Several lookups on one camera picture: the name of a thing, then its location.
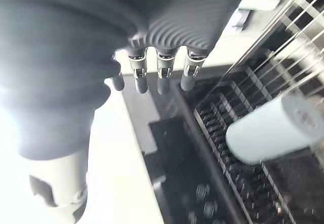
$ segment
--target black surface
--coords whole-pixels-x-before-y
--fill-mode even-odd
[[[183,120],[181,118],[162,120],[151,123],[150,127],[166,173],[166,181],[161,186],[167,200],[164,205],[169,206],[175,223],[191,223],[188,219],[190,213],[196,216],[197,224],[212,224],[214,221],[217,223],[217,220],[223,224],[233,223],[226,206],[211,184]],[[149,168],[148,171],[150,175],[154,175]],[[196,197],[198,185],[210,188],[203,200]],[[204,215],[206,203],[217,205],[217,210],[215,209],[214,215],[210,218]]]

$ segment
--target robotic finger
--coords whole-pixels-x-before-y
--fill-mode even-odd
[[[187,54],[181,78],[181,88],[184,91],[190,91],[193,89],[195,78],[197,77],[199,70],[202,68],[207,56],[208,55],[205,53],[194,53],[189,48],[187,48]]]
[[[170,50],[156,50],[157,54],[157,91],[159,94],[167,94],[170,90],[170,77],[173,71],[174,60],[178,48]]]
[[[130,61],[134,78],[135,78],[135,86],[136,90],[140,94],[144,94],[147,91],[147,62],[146,62],[146,51],[147,48],[133,50],[127,49],[126,53],[128,55],[128,59]]]

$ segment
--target metal bar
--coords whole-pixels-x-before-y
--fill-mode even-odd
[[[283,43],[274,53],[272,53],[267,59],[265,59],[256,69],[253,70],[253,72],[255,73],[257,70],[259,70],[263,65],[265,65],[265,63],[267,63],[271,58],[273,58],[275,55],[277,55],[279,52],[281,52],[284,48],[286,48],[295,38],[297,38],[299,35],[301,35],[307,28],[309,28],[320,16],[322,16],[324,14],[324,10],[316,17],[314,18],[312,21],[310,21],[302,30],[300,30],[299,32],[295,33],[292,37],[290,37],[285,43]],[[309,45],[311,42],[314,42],[316,39],[318,39],[322,34],[324,33],[324,29],[318,33],[310,42],[308,42],[306,44]],[[297,49],[299,49],[303,44],[301,44],[299,47],[297,47],[292,53],[294,53]],[[272,70],[274,67],[272,67],[271,69],[269,69],[266,73],[264,73],[262,76],[266,75],[270,70]],[[243,79],[238,85],[237,87],[239,87],[240,85],[242,85],[248,78],[250,78],[250,76],[248,75],[245,79]]]
[[[301,74],[305,73],[306,71],[308,71],[308,70],[309,70],[310,68],[312,68],[313,66],[317,65],[319,62],[321,62],[322,59],[323,59],[323,57],[320,58],[317,62],[315,62],[315,63],[309,65],[309,66],[306,67],[306,68],[304,68],[303,70],[301,70],[300,72],[298,72],[296,75],[294,75],[294,76],[292,77],[292,79],[296,79],[298,76],[300,76]],[[287,85],[287,84],[288,84],[288,82],[285,82],[285,83],[281,84],[281,85],[278,86],[275,90],[273,90],[271,93],[274,93],[275,91],[278,91],[280,88],[282,88],[283,86],[285,86],[285,85]]]
[[[294,0],[289,0],[285,6],[277,13],[277,15],[270,21],[270,23],[266,26],[266,28],[262,31],[260,37],[257,39],[255,43],[247,50],[243,56],[236,62],[234,63],[228,71],[224,74],[222,78],[225,78],[229,71],[240,65],[242,62],[244,62],[253,52],[259,47],[259,45],[265,40],[266,36],[270,33],[270,31],[276,26],[276,24],[280,21],[282,16],[288,11],[288,9],[292,6],[294,3]]]
[[[313,0],[286,28],[286,30],[294,24],[317,0]]]
[[[321,91],[322,89],[324,89],[324,85],[322,85],[322,86],[320,86],[320,87],[314,89],[313,91],[309,92],[309,93],[306,95],[306,97],[308,98],[308,97],[314,95],[315,93]]]
[[[301,62],[302,60],[304,60],[306,57],[310,56],[310,54],[315,50],[315,48],[313,48],[307,55],[303,56],[302,58],[298,59],[296,62],[294,62],[291,66],[289,66],[285,71],[281,72],[280,74],[278,74],[274,79],[270,80],[269,82],[267,82],[266,84],[263,85],[263,87],[269,86],[271,83],[273,83],[274,81],[276,81],[278,78],[280,78],[285,72],[288,72],[288,70],[292,69],[294,66],[296,66],[299,62]],[[278,66],[280,63],[277,63],[274,65],[273,68],[275,68],[276,66]],[[253,93],[252,95],[249,95],[248,98],[251,98],[253,96],[255,96],[258,92]]]

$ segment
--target dishwasher rack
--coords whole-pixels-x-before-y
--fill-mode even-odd
[[[194,110],[250,224],[324,223],[324,147],[249,166],[225,142],[230,124],[283,93],[323,112],[323,14],[324,0],[289,0]]]

